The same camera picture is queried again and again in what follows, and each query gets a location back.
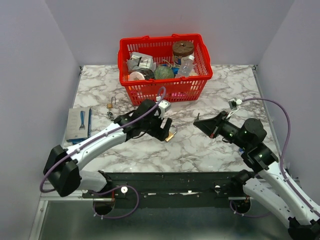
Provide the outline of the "large brass padlock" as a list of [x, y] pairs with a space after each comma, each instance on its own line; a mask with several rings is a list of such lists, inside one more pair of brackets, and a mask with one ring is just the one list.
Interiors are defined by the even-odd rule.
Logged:
[[171, 125], [168, 131], [168, 137], [165, 139], [165, 142], [169, 142], [175, 134], [178, 132], [178, 127], [176, 125]]

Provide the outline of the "small brass padlock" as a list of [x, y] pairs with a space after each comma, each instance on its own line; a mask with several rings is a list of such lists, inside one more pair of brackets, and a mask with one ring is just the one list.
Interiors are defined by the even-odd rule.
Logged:
[[108, 109], [112, 109], [113, 107], [116, 106], [116, 101], [117, 101], [116, 97], [115, 97], [115, 96], [112, 96], [111, 99], [110, 99], [110, 101], [107, 103], [106, 107], [107, 107]]

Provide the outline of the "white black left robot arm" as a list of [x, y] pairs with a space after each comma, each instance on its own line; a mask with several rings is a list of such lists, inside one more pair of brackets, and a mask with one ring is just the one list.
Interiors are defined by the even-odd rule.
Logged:
[[104, 198], [110, 194], [111, 185], [102, 171], [85, 171], [84, 167], [107, 150], [138, 138], [143, 134], [163, 142], [169, 136], [172, 119], [164, 119], [171, 108], [167, 100], [144, 100], [137, 109], [116, 117], [109, 126], [96, 135], [62, 148], [51, 149], [43, 174], [53, 190], [60, 197], [66, 197], [76, 190], [94, 191]]

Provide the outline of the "keys with panda keychain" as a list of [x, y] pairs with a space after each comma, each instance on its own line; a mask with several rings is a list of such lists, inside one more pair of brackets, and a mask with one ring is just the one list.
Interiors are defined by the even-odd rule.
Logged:
[[107, 112], [107, 116], [108, 116], [108, 118], [111, 120], [111, 121], [113, 121], [115, 118], [114, 118], [114, 115], [113, 115], [113, 113], [111, 112], [111, 111], [108, 111]]

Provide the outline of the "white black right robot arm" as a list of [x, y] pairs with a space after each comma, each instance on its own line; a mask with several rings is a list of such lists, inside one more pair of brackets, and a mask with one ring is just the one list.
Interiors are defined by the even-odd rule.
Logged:
[[262, 122], [248, 118], [237, 127], [229, 122], [228, 115], [222, 111], [213, 118], [196, 118], [193, 124], [211, 139], [222, 136], [243, 149], [241, 158], [253, 173], [240, 171], [232, 178], [230, 191], [258, 201], [283, 223], [293, 240], [318, 240], [320, 207], [282, 173], [277, 156], [263, 142], [267, 132]]

